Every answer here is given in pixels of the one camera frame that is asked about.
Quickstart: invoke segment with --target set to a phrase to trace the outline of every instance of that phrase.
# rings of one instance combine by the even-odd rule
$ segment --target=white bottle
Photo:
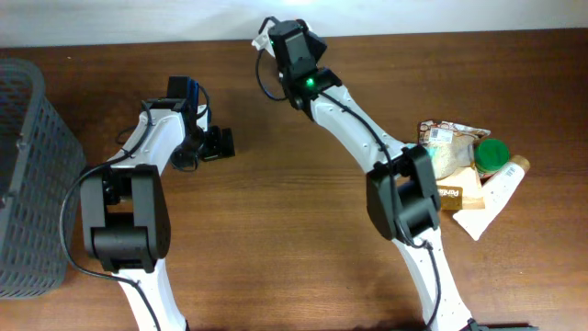
[[[515,193],[516,187],[523,180],[531,164],[523,156],[515,155],[494,176],[482,186],[484,194],[483,210],[458,211],[453,219],[461,225],[474,240],[480,239],[481,234],[494,220],[496,215],[506,206],[506,202]]]

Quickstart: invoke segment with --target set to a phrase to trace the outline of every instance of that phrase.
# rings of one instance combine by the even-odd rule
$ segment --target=plastic bin
[[[0,60],[0,299],[55,289],[67,268],[59,212],[85,157],[44,94],[34,64]],[[78,201],[75,193],[66,214],[68,245]]]

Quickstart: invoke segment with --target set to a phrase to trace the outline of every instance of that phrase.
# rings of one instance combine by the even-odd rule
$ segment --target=white backdrop
[[[0,0],[0,47],[251,39],[263,17],[322,36],[588,27],[588,0]]]

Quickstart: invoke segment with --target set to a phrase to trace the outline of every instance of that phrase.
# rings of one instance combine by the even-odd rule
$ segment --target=green lid
[[[508,147],[497,140],[487,139],[474,151],[476,166],[482,172],[498,171],[503,167],[511,155],[508,153]]]

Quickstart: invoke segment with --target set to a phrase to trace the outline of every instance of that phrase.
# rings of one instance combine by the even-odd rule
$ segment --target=wooden table
[[[473,241],[442,213],[447,259],[484,324],[588,327],[588,30],[328,39],[328,64],[389,134],[421,120],[492,130],[531,171]],[[408,269],[366,213],[354,159],[306,116],[267,99],[249,41],[2,50],[35,62],[89,162],[113,155],[140,101],[191,75],[231,127],[236,157],[163,175],[173,227],[168,273],[196,330],[376,330],[419,325]],[[268,82],[271,62],[262,76]],[[85,256],[80,226],[74,256]],[[0,302],[3,330],[133,330],[118,284],[70,270],[60,289]]]

